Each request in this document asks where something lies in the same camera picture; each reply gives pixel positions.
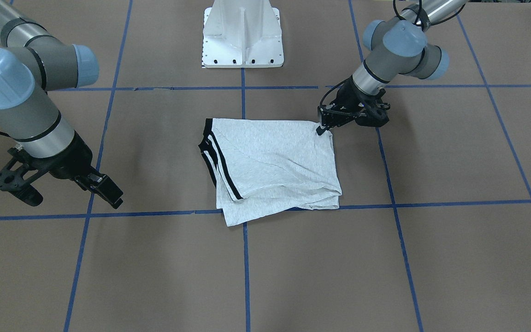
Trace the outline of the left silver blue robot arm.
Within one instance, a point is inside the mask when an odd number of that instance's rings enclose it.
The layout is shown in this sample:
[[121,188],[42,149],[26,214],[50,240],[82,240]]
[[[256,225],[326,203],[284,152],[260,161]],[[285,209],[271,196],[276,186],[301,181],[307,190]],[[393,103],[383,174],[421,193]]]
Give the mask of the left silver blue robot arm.
[[334,86],[330,104],[318,106],[318,135],[352,121],[379,128],[389,122],[390,104],[382,100],[385,87],[398,75],[434,80],[449,66],[449,55],[430,44],[426,32],[459,15],[465,0],[419,0],[392,19],[367,25],[362,42],[369,54],[355,72]]

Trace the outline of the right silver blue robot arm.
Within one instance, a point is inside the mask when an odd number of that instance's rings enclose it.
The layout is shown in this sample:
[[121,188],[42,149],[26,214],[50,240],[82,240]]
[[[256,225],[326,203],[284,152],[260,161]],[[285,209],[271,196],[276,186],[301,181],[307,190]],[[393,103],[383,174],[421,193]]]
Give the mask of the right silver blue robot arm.
[[0,191],[38,206],[43,198],[32,183],[50,174],[97,194],[112,208],[122,204],[121,189],[92,167],[91,149],[48,96],[92,85],[98,77],[89,47],[64,44],[0,0],[0,135],[16,143],[0,169]]

